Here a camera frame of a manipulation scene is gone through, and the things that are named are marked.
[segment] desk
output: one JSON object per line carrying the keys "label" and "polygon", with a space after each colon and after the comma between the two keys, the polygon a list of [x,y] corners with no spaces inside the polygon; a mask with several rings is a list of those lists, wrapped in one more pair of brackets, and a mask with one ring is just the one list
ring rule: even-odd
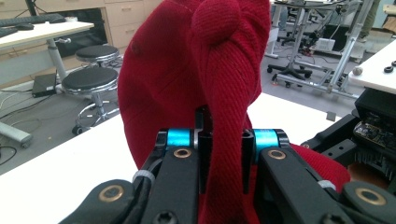
{"label": "desk", "polygon": [[[0,38],[0,49],[11,49],[18,46],[32,44],[42,40],[47,40],[48,49],[34,54],[27,54],[0,62],[0,84],[26,77],[36,72],[51,68],[55,65],[61,81],[66,77],[64,64],[58,48],[53,38],[70,35],[85,31],[93,27],[87,22],[62,22],[54,24],[35,24],[35,29],[31,31],[18,31],[15,34]],[[32,135],[13,127],[0,123],[0,134],[21,143],[23,147],[28,147]]]}
{"label": "desk", "polygon": [[391,66],[391,63],[396,61],[395,50],[396,41],[393,41],[360,65],[363,72],[359,76],[350,72],[348,74],[349,81],[364,87],[396,94],[396,69],[391,73],[384,72],[385,67]]}
{"label": "desk", "polygon": [[[281,128],[296,144],[333,124],[324,112],[267,94],[248,113],[254,128]],[[0,222],[58,223],[94,187],[111,179],[131,181],[135,171],[118,115],[0,175]]]}

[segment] black stool seat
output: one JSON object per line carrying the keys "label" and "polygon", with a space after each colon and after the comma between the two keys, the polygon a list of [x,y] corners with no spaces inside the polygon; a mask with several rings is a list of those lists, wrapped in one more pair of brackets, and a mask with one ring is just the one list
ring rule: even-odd
{"label": "black stool seat", "polygon": [[100,63],[108,60],[114,60],[120,55],[117,48],[112,46],[89,46],[76,51],[76,58],[85,63]]}
{"label": "black stool seat", "polygon": [[62,85],[68,93],[84,94],[107,91],[117,85],[118,72],[111,68],[92,67],[70,73]]}

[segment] red hat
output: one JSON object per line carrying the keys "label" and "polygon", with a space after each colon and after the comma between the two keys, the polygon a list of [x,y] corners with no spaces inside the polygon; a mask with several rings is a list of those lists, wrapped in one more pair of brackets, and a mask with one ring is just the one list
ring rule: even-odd
{"label": "red hat", "polygon": [[[252,193],[242,191],[240,148],[242,130],[251,128],[248,106],[261,93],[269,8],[262,0],[164,0],[124,55],[120,113],[138,168],[161,128],[194,128],[195,109],[209,106],[213,150],[200,223],[257,222]],[[338,163],[308,149],[299,153],[330,165],[325,175],[337,187],[349,179]],[[335,176],[331,167],[343,172]]]}

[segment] round stool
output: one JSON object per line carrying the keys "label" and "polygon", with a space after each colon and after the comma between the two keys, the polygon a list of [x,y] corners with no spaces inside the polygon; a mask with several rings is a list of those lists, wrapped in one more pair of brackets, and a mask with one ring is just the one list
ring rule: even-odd
{"label": "round stool", "polygon": [[84,63],[101,63],[115,60],[120,55],[117,48],[109,45],[89,46],[76,51],[76,58]]}
{"label": "round stool", "polygon": [[[104,103],[110,102],[104,102],[100,96],[101,92],[114,90],[117,87],[118,75],[119,73],[111,68],[91,67],[72,72],[64,78],[62,86],[65,92],[74,95],[90,95],[93,101],[93,104],[86,106],[79,112],[76,118],[76,126],[72,131],[74,134],[81,134],[83,131],[89,130],[98,124],[99,121],[107,120],[108,115],[119,111],[116,107],[106,112]],[[94,110],[95,108],[95,115],[89,114],[84,116],[85,112]],[[83,124],[83,119],[93,120],[93,122]]]}

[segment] keyboard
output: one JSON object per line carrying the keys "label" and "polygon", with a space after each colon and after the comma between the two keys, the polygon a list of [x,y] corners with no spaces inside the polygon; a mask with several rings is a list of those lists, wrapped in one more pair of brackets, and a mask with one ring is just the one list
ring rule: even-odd
{"label": "keyboard", "polygon": [[17,17],[12,19],[0,20],[0,27],[15,26],[21,23],[38,24],[49,21],[49,23],[64,22],[65,18],[58,13],[43,14],[39,16]]}
{"label": "keyboard", "polygon": [[18,32],[18,29],[14,28],[14,27],[9,27],[9,28],[1,28],[0,27],[0,37],[6,36],[6,35],[12,35],[17,32]]}

